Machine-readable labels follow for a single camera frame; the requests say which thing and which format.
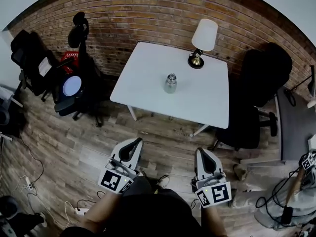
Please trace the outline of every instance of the brick wall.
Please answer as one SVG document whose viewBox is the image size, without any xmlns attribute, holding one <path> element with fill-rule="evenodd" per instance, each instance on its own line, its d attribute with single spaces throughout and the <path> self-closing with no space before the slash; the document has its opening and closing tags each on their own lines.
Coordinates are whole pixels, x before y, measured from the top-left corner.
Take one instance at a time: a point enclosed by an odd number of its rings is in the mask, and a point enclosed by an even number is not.
<svg viewBox="0 0 316 237">
<path fill-rule="evenodd" d="M 310 75 L 316 48 L 286 17 L 262 0 L 40 0 L 19 15 L 8 28 L 37 32 L 45 45 L 61 58 L 73 16 L 84 11 L 90 25 L 88 53 L 106 74 L 120 75 L 138 41 L 194 50 L 191 38 L 202 18 L 219 28 L 215 49 L 206 53 L 240 73 L 247 50 L 275 42 L 292 57 L 287 87 Z M 307 81 L 297 92 L 309 99 Z"/>
</svg>

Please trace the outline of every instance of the chair seat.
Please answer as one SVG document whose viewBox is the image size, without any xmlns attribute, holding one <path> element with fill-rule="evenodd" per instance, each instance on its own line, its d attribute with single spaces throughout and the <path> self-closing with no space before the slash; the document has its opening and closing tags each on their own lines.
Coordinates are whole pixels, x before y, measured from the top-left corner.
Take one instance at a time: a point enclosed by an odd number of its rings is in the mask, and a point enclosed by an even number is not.
<svg viewBox="0 0 316 237">
<path fill-rule="evenodd" d="M 260 139 L 259 122 L 258 109 L 239 102 L 238 106 L 230 108 L 228 128 L 218 129 L 217 138 L 234 148 L 257 148 Z"/>
</svg>

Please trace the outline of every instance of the forearm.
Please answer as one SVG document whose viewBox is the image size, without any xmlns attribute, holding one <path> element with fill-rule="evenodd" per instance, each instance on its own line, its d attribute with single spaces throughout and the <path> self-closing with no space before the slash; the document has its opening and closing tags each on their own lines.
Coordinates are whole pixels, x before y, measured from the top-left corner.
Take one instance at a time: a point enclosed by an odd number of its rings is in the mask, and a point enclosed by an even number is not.
<svg viewBox="0 0 316 237">
<path fill-rule="evenodd" d="M 104 230 L 106 221 L 115 211 L 121 195 L 107 192 L 100 201 L 93 205 L 81 221 L 81 226 L 98 233 Z"/>
<path fill-rule="evenodd" d="M 219 216 L 215 206 L 202 209 L 202 228 L 217 237 L 226 237 L 227 233 L 223 220 Z"/>
</svg>

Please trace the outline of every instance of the black shirt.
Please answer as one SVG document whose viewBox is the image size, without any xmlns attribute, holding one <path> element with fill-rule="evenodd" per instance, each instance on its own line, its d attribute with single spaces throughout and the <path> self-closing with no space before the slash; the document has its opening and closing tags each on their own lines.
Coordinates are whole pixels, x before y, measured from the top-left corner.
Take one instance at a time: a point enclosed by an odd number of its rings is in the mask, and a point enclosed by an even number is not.
<svg viewBox="0 0 316 237">
<path fill-rule="evenodd" d="M 180 199 L 160 195 L 123 197 L 109 219 L 106 230 L 97 236 L 199 236 L 202 228 L 192 216 L 190 207 Z M 65 229 L 61 237 L 95 234 L 80 227 Z"/>
</svg>

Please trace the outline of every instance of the black office chair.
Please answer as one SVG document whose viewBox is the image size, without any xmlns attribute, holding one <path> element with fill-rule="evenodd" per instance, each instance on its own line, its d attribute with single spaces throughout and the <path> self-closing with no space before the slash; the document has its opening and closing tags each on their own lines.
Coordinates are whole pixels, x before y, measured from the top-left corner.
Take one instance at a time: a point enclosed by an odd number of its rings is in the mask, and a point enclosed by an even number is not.
<svg viewBox="0 0 316 237">
<path fill-rule="evenodd" d="M 58 79 L 60 78 L 61 68 L 73 62 L 73 58 L 66 59 L 59 63 L 50 50 L 46 50 L 43 46 L 37 33 L 28 33 L 22 30 L 11 42 L 11 60 L 21 68 L 19 76 L 23 88 L 28 87 L 36 96 L 43 92 L 42 101 L 45 101 L 45 96 L 50 92 Z M 42 60 L 47 57 L 52 68 L 45 76 L 42 76 L 39 71 L 39 65 Z"/>
<path fill-rule="evenodd" d="M 89 23 L 84 17 L 84 12 L 77 13 L 73 22 L 75 26 L 68 35 L 68 43 L 71 48 L 79 47 L 79 67 L 74 69 L 73 74 L 65 75 L 63 82 L 60 84 L 59 99 L 55 105 L 55 111 L 61 116 L 76 112 L 73 116 L 74 120 L 77 120 L 80 113 L 92 111 L 96 119 L 96 125 L 100 127 L 102 124 L 98 120 L 96 109 L 102 99 L 104 83 L 100 71 L 86 52 L 85 41 L 89 34 Z M 74 88 L 76 87 L 76 91 L 68 94 L 65 89 L 70 80 L 76 82 L 73 85 Z"/>
<path fill-rule="evenodd" d="M 269 113 L 270 120 L 260 121 L 260 112 L 256 107 L 264 106 L 273 98 L 288 81 L 291 70 L 291 57 L 275 43 L 267 44 L 265 51 L 248 51 L 239 81 L 230 80 L 229 126 L 217 130 L 217 142 L 210 149 L 216 149 L 219 142 L 236 150 L 257 148 L 262 126 L 270 126 L 271 136 L 276 136 L 275 115 Z"/>
</svg>

